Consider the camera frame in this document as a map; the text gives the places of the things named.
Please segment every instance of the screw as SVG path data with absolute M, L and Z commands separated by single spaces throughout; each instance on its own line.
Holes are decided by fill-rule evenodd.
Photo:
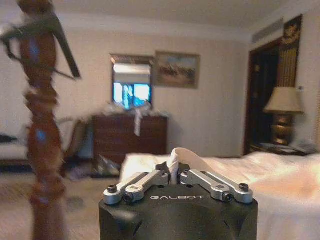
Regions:
M 126 193 L 123 195 L 123 200 L 126 202 L 126 203 L 131 203 L 133 200 L 134 200 L 134 196 L 132 195 L 132 193 Z
M 117 192 L 117 185 L 109 185 L 107 188 L 108 193 L 114 194 Z
M 222 194 L 222 201 L 229 203 L 231 202 L 231 200 L 232 200 L 232 195 L 229 192 L 224 192 Z
M 239 184 L 239 188 L 240 190 L 242 190 L 243 192 L 249 192 L 249 185 L 246 183 L 240 183 Z

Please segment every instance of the painting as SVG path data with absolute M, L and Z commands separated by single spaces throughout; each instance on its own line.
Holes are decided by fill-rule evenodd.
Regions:
M 154 85 L 192 89 L 198 87 L 200 55 L 157 51 L 155 59 Z

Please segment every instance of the door frame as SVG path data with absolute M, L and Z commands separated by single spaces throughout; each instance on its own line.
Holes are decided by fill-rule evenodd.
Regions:
M 242 154 L 249 153 L 249 113 L 250 113 L 250 92 L 251 92 L 251 82 L 254 74 L 254 57 L 257 54 L 262 54 L 263 52 L 267 52 L 270 49 L 275 47 L 279 47 L 281 45 L 282 37 L 277 38 L 263 46 L 260 46 L 256 49 L 253 49 L 249 52 L 249 63 L 248 63 L 248 81 L 247 81 L 247 90 L 246 90 L 246 104 L 245 104 L 245 128 L 244 128 L 244 139 L 243 139 L 243 150 Z

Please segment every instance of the lampshade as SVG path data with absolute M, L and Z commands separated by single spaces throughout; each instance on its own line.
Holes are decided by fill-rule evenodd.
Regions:
M 268 104 L 263 109 L 265 113 L 302 114 L 303 109 L 294 87 L 275 87 Z

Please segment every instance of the ceiling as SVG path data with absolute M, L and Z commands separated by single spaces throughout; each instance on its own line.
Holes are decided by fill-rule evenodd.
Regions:
M 57 12 L 248 28 L 290 0 L 53 0 Z M 16 6 L 15 0 L 1 5 Z

